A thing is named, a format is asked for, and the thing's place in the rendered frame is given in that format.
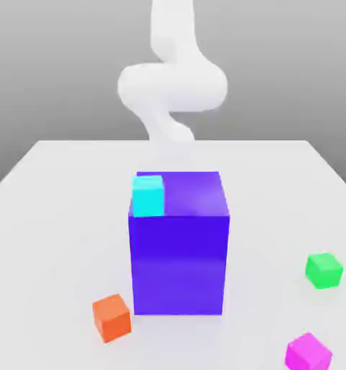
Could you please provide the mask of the small cyan cube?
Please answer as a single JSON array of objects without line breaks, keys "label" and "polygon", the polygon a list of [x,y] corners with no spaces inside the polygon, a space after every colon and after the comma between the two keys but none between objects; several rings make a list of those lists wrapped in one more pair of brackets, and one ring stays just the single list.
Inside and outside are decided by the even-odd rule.
[{"label": "small cyan cube", "polygon": [[160,175],[135,176],[132,179],[134,217],[160,217],[165,214],[165,187]]}]

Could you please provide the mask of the small orange cube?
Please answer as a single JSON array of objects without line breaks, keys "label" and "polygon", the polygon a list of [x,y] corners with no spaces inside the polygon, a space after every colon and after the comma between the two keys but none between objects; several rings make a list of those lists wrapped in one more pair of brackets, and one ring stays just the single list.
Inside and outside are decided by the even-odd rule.
[{"label": "small orange cube", "polygon": [[131,332],[131,313],[120,294],[92,303],[95,326],[104,343]]}]

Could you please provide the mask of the small green cube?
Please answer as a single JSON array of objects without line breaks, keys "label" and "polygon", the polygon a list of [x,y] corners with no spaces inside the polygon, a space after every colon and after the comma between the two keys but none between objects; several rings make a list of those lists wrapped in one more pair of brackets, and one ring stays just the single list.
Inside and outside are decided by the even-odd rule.
[{"label": "small green cube", "polygon": [[337,287],[344,267],[330,253],[309,254],[306,262],[306,277],[316,289]]}]

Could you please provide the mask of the small magenta cube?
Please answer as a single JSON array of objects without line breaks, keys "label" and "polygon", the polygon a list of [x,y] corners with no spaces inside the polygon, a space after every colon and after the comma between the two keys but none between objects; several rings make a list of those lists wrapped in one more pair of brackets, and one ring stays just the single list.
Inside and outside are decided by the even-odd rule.
[{"label": "small magenta cube", "polygon": [[285,365],[289,370],[329,370],[332,352],[310,332],[287,344]]}]

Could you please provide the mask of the large purple box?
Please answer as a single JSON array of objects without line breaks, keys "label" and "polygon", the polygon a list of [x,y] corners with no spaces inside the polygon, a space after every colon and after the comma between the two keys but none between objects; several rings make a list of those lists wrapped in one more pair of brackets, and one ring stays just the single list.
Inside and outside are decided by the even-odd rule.
[{"label": "large purple box", "polygon": [[217,171],[160,171],[165,213],[129,213],[136,315],[220,315],[230,212]]}]

